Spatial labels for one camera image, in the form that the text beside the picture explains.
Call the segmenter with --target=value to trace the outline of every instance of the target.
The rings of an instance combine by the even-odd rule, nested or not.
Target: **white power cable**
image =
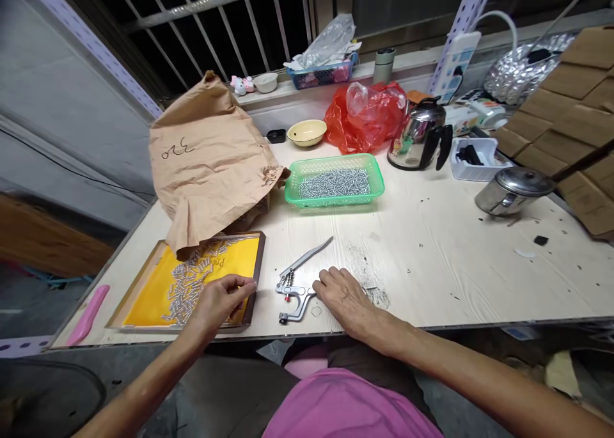
[[[552,21],[550,23],[550,25],[548,26],[548,28],[544,31],[544,33],[542,33],[539,37],[537,37],[537,40],[535,40],[532,44],[531,47],[529,48],[529,50],[523,54],[520,59],[518,59],[519,61],[521,61],[522,59],[524,59],[525,57],[527,57],[529,55],[529,53],[531,51],[533,51],[533,49],[535,49],[535,47],[537,46],[537,44],[539,42],[541,42],[543,40],[543,38],[552,30],[552,28],[558,24],[558,22],[563,19],[565,17],[565,15],[567,13],[569,13],[571,11],[571,9],[576,5],[576,3],[578,3],[580,0],[572,0],[567,7],[562,11],[561,14],[559,14],[559,16],[557,16],[557,18]]]
[[[516,31],[516,25],[512,18],[510,18],[506,13],[503,13],[499,10],[494,10],[491,12],[484,13],[482,16],[477,18],[473,23],[471,30],[469,32],[473,32],[475,30],[475,26],[478,24],[480,19],[484,19],[486,16],[498,16],[507,22],[507,25],[510,26],[510,30],[512,32],[512,59],[516,57],[516,48],[518,47],[518,32]]]

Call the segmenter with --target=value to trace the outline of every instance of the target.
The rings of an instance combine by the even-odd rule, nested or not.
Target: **handwritten number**
[[[193,151],[194,148],[191,148],[190,150],[187,149],[187,145],[184,144],[184,139],[185,139],[185,136],[181,138],[181,141],[179,141],[179,145],[184,148],[181,152],[177,152],[177,149],[173,145],[166,152],[162,152],[162,158],[164,160],[168,160],[168,157],[170,156],[170,152],[173,152],[174,155],[183,155],[184,153],[190,153],[191,151]]]
[[[188,149],[187,149],[187,145],[184,145],[184,139],[185,139],[185,136],[181,138],[181,141],[179,141],[179,145],[180,145],[181,147],[184,147],[184,153],[190,153],[190,152],[191,152],[191,151],[193,151],[194,149],[188,150]]]

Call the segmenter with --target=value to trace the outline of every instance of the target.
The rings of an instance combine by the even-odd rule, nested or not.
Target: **stainless steel kettle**
[[[440,146],[435,169],[439,171],[450,154],[452,126],[444,126],[445,109],[437,104],[440,96],[424,98],[409,113],[409,121],[388,149],[388,162],[404,170],[427,168]]]

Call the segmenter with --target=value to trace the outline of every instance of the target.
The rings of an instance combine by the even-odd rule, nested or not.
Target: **hand pressing tool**
[[[277,284],[277,286],[275,287],[275,292],[278,292],[280,294],[285,294],[286,302],[290,302],[290,296],[294,296],[299,300],[299,306],[296,307],[295,311],[293,311],[292,313],[282,312],[279,314],[279,322],[281,324],[286,324],[289,321],[301,321],[303,319],[303,315],[305,314],[305,309],[307,308],[307,302],[309,301],[309,298],[311,296],[315,295],[315,291],[313,290],[313,288],[303,288],[301,286],[292,286],[292,282],[294,281],[294,272],[296,271],[296,269],[302,266],[305,262],[307,262],[312,256],[316,255],[321,250],[323,250],[325,247],[327,247],[328,244],[331,241],[333,241],[333,238],[334,237],[330,237],[328,240],[326,240],[321,245],[311,249],[310,251],[307,251],[305,254],[303,254],[298,259],[298,261],[293,263],[291,266],[285,269],[281,274],[279,274],[281,279],[279,283]]]

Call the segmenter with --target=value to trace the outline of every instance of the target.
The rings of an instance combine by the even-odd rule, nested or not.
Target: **power strip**
[[[441,96],[442,104],[447,104],[454,96],[462,80],[462,75],[455,75],[455,71],[458,73],[457,68],[459,68],[464,74],[481,37],[482,33],[475,31],[457,35],[452,40],[437,86],[433,91],[433,96]]]

